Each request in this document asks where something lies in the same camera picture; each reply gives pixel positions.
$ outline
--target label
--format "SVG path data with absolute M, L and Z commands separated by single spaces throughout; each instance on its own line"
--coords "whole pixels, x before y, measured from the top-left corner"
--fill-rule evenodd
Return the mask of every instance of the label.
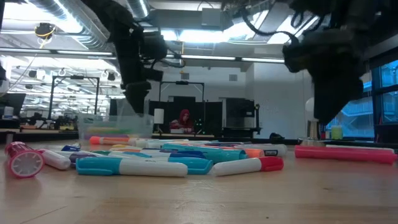
M 278 150 L 264 150 L 265 156 L 278 156 Z

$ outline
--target red marker cap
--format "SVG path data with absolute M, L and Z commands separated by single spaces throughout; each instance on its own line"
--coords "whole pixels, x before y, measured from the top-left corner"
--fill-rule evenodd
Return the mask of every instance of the red marker cap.
M 261 161 L 261 171 L 277 171 L 284 168 L 284 160 L 279 157 L 262 157 L 258 158 Z

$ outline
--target computer monitor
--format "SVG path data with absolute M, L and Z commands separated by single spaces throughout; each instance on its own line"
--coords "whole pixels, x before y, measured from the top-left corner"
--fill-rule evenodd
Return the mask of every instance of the computer monitor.
M 14 108 L 15 116 L 21 112 L 22 105 L 25 101 L 25 93 L 6 93 L 0 98 L 0 106 L 10 106 Z

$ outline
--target glass window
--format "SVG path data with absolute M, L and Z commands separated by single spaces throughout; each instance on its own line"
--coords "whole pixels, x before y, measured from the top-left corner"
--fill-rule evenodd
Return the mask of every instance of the glass window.
M 372 97 L 349 102 L 326 128 L 332 125 L 341 125 L 344 137 L 373 138 Z
M 387 87 L 398 84 L 398 60 L 381 67 L 381 86 Z
M 398 91 L 383 94 L 383 123 L 398 122 Z

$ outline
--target table surface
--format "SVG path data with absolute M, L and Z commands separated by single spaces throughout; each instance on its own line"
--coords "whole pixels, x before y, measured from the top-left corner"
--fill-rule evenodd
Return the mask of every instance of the table surface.
M 61 149 L 73 143 L 29 145 Z M 227 177 L 100 177 L 45 167 L 34 178 L 14 179 L 3 166 L 0 223 L 396 224 L 398 169 L 294 159 L 292 151 L 282 171 Z

